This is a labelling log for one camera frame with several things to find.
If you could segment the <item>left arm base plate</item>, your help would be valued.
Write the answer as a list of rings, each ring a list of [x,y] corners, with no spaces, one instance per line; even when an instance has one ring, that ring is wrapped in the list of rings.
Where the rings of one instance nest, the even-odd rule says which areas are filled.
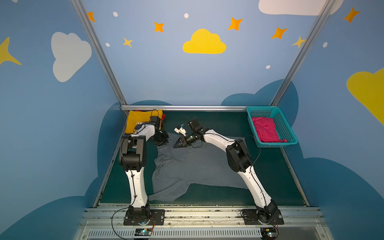
[[[165,221],[165,210],[128,209],[124,217],[124,226],[162,226]]]

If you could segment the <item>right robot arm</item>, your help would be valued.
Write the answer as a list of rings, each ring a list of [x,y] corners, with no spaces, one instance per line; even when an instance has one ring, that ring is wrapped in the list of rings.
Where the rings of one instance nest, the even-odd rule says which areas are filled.
[[[193,130],[193,133],[190,135],[187,134],[183,127],[176,127],[174,131],[181,135],[174,148],[191,146],[194,142],[200,140],[214,145],[226,153],[229,167],[240,175],[253,196],[260,222],[266,224],[270,221],[283,219],[276,202],[267,193],[257,177],[245,141],[225,137],[208,128],[197,131]]]

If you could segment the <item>teal plastic basket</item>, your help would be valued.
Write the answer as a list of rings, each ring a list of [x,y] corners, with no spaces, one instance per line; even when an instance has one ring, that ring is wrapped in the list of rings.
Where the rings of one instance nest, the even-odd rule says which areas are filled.
[[[298,143],[294,131],[278,107],[248,107],[247,114],[257,147],[284,148]]]

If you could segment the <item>grey t-shirt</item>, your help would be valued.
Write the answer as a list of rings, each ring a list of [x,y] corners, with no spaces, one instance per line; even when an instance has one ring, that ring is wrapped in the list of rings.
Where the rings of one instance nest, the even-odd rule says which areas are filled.
[[[157,147],[150,201],[173,202],[191,184],[247,189],[240,175],[229,167],[225,151],[201,141],[191,147],[174,148],[178,139],[171,134],[167,144]]]

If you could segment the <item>left controller board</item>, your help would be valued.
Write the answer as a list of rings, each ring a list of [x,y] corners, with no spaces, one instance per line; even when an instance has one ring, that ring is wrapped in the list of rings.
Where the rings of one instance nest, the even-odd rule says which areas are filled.
[[[136,229],[135,237],[150,237],[152,232],[152,229]]]

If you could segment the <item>folded yellow t-shirt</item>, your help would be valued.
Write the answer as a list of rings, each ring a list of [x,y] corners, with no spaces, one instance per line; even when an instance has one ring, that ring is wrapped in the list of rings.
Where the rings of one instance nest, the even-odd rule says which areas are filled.
[[[138,123],[143,122],[149,122],[150,117],[157,116],[160,119],[163,118],[163,111],[162,110],[152,110],[152,111],[130,111],[128,118],[127,118],[127,125],[126,125],[126,134],[133,134],[135,132],[135,127],[138,125]]]

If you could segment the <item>magenta t-shirt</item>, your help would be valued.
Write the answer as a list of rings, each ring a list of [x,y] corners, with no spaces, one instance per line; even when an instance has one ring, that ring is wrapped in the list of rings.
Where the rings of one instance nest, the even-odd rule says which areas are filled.
[[[287,143],[286,139],[281,140],[274,120],[272,118],[252,118],[253,125],[259,137],[259,140],[263,143]]]

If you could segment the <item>right controller board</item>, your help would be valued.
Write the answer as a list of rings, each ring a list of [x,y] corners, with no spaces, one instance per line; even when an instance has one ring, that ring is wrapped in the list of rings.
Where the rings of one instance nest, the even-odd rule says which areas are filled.
[[[274,228],[261,228],[261,240],[275,240],[279,233]]]

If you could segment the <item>right aluminium post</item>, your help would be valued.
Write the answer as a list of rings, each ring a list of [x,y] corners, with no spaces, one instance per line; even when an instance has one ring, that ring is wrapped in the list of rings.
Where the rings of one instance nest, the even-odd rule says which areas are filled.
[[[286,92],[288,86],[294,79],[297,71],[299,70],[301,64],[303,63],[305,57],[309,53],[313,43],[316,41],[318,35],[326,24],[329,16],[331,15],[331,10],[335,5],[336,0],[327,0],[321,9],[318,17],[316,18],[312,28],[310,29],[305,42],[302,44],[295,60],[293,61],[287,75],[283,79],[281,85],[279,86],[276,94],[274,95],[270,106],[277,106],[280,100],[282,99],[284,93]]]

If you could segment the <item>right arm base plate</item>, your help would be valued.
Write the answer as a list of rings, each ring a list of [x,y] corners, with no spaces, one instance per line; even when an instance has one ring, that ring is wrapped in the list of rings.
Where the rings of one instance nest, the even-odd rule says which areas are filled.
[[[281,211],[267,213],[264,209],[243,209],[240,213],[246,225],[284,225]]]

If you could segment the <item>aluminium post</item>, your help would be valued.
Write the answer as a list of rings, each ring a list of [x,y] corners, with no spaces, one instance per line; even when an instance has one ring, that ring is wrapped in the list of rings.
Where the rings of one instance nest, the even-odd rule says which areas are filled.
[[[297,71],[299,70],[301,64],[303,63],[305,57],[309,53],[313,43],[316,41],[318,35],[326,24],[329,16],[331,15],[331,10],[335,5],[336,0],[327,0],[321,9],[318,17],[316,18],[312,28],[310,29],[305,42],[302,44],[295,60],[293,61],[287,75],[283,79],[281,85],[279,86],[276,94],[274,95],[270,106],[277,106],[280,100],[282,99],[284,93],[286,92],[288,86],[294,79]]]
[[[115,91],[115,94],[120,102],[121,105],[126,105],[126,99],[124,97],[124,94],[122,92],[122,89],[117,81],[117,78],[112,70],[112,67],[107,59],[107,56],[103,50],[103,47],[101,45],[101,42],[96,34],[96,31],[93,27],[92,21],[90,20],[88,16],[88,12],[86,11],[85,5],[83,1],[80,0],[71,0],[72,5],[75,8],[75,11],[82,22],[82,25],[92,43],[92,46],[102,64],[102,67],[111,83],[111,86],[113,90]]]

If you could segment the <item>aluminium back rail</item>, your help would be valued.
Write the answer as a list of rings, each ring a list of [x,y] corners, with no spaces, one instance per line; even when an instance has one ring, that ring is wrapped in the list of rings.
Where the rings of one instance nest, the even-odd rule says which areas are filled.
[[[123,111],[184,111],[184,112],[246,112],[249,106],[160,106],[160,105],[121,105]]]

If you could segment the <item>folded red t-shirt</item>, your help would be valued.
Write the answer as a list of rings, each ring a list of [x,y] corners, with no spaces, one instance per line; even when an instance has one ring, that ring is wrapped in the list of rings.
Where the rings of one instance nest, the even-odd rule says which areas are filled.
[[[161,117],[161,122],[162,122],[162,124],[163,124],[163,122],[164,122],[164,120],[165,120],[165,117],[166,117],[166,114],[163,113],[163,114],[162,114],[162,117]]]

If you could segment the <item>left aluminium post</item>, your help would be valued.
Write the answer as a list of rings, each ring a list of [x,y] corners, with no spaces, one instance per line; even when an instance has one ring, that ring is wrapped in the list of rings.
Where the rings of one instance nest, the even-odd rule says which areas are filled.
[[[92,46],[102,64],[102,67],[111,83],[111,86],[113,90],[115,91],[115,94],[120,102],[121,105],[126,105],[126,99],[124,97],[124,94],[122,92],[122,89],[117,81],[117,78],[112,70],[112,67],[107,59],[107,56],[103,50],[103,47],[101,45],[101,42],[96,34],[96,31],[93,27],[92,21],[90,20],[88,16],[88,12],[86,11],[85,5],[83,1],[80,0],[71,0],[72,5],[75,8],[75,11],[82,22],[82,25],[92,43]]]

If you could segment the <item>front aluminium rail bed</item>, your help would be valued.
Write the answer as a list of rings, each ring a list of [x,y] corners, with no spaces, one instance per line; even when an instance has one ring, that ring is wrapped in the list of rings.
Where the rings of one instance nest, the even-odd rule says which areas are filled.
[[[251,206],[153,205],[165,210],[162,226],[124,226],[127,205],[101,204],[86,209],[76,240],[261,240],[261,228],[274,228],[276,240],[332,240],[319,208],[280,207],[284,225],[246,225],[240,213]],[[152,229],[150,237],[135,237],[136,229]]]

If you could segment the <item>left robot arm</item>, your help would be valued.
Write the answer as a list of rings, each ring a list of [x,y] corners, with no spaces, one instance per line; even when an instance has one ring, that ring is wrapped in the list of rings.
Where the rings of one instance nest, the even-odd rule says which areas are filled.
[[[135,133],[123,135],[119,163],[128,177],[130,186],[128,218],[139,222],[151,218],[144,179],[144,168],[148,160],[147,141],[152,140],[157,145],[163,145],[168,142],[168,138],[168,134],[161,130],[161,121],[144,122]]]

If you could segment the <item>controller board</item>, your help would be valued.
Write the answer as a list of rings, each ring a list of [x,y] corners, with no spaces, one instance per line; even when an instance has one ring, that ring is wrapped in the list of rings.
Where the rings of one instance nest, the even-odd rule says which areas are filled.
[[[136,229],[135,237],[150,237],[152,232],[152,229]]]
[[[274,228],[261,228],[261,240],[275,240],[279,233]]]

